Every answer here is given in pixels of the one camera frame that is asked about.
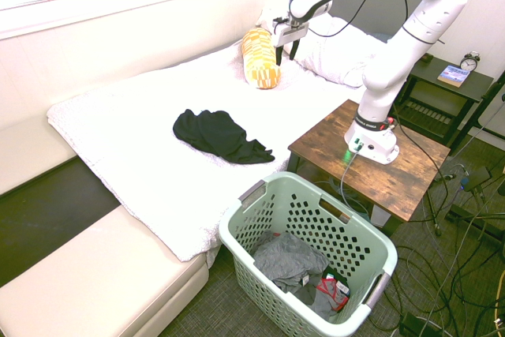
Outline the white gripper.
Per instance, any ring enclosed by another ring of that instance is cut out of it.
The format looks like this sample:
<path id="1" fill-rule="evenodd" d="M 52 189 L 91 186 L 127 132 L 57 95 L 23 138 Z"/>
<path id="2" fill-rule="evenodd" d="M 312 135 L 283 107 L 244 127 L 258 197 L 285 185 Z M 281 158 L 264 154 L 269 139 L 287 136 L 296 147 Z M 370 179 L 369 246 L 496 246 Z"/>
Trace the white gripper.
<path id="1" fill-rule="evenodd" d="M 282 63 L 283 46 L 292 43 L 290 50 L 290 60 L 293 61 L 299 48 L 301 38 L 307 35 L 309 23 L 299 23 L 289 18 L 277 17 L 272 21 L 271 41 L 275 47 L 276 65 Z"/>

